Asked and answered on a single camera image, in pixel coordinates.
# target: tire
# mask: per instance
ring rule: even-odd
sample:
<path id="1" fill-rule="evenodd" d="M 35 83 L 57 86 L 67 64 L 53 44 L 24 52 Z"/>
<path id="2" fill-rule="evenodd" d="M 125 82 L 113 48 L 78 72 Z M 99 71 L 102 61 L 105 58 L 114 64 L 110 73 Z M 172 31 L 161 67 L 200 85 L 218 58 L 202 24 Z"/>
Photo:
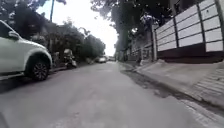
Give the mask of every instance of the tire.
<path id="1" fill-rule="evenodd" d="M 35 81 L 46 80 L 49 75 L 49 64 L 42 60 L 35 60 L 29 64 L 26 74 Z"/>

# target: fence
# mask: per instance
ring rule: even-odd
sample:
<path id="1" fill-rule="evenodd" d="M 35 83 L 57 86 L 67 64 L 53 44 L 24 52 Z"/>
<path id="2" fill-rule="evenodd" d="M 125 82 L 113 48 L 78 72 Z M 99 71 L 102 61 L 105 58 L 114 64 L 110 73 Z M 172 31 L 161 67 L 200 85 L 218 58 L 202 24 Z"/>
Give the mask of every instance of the fence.
<path id="1" fill-rule="evenodd" d="M 155 33 L 158 58 L 224 56 L 223 18 L 217 0 L 193 5 Z"/>

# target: wheel rim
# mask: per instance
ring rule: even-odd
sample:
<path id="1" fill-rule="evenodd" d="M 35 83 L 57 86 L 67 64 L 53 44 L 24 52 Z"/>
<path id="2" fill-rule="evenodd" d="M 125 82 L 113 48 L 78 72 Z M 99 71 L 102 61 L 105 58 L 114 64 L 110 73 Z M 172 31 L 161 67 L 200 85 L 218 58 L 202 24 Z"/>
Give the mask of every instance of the wheel rim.
<path id="1" fill-rule="evenodd" d="M 43 63 L 37 63 L 33 68 L 33 73 L 38 79 L 44 79 L 47 76 L 47 67 Z"/>

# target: car wheel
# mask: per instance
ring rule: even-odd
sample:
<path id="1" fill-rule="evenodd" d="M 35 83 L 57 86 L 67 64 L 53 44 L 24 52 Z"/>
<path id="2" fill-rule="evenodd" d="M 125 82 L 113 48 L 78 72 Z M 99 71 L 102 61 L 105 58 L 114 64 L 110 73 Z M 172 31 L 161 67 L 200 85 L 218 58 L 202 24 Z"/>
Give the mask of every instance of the car wheel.
<path id="1" fill-rule="evenodd" d="M 44 61 L 35 61 L 30 65 L 29 76 L 36 81 L 46 80 L 49 74 L 49 66 Z"/>

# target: vegetation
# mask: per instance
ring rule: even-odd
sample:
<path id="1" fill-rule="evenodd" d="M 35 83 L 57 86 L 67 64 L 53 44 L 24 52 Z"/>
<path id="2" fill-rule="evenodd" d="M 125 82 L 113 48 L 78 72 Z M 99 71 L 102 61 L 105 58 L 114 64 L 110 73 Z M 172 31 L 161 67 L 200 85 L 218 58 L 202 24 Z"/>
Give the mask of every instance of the vegetation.
<path id="1" fill-rule="evenodd" d="M 66 4 L 65 0 L 56 1 Z M 80 60 L 104 54 L 105 44 L 84 28 L 82 34 L 70 19 L 59 26 L 45 19 L 44 14 L 37 14 L 36 10 L 45 2 L 46 0 L 1 0 L 0 20 L 8 23 L 25 39 L 35 37 L 34 40 L 45 45 L 52 55 L 59 53 L 61 60 L 65 49 L 71 49 Z"/>
<path id="2" fill-rule="evenodd" d="M 133 36 L 133 30 L 141 33 L 151 20 L 163 24 L 170 18 L 168 0 L 92 0 L 92 10 L 99 12 L 119 34 L 117 50 L 124 50 Z"/>

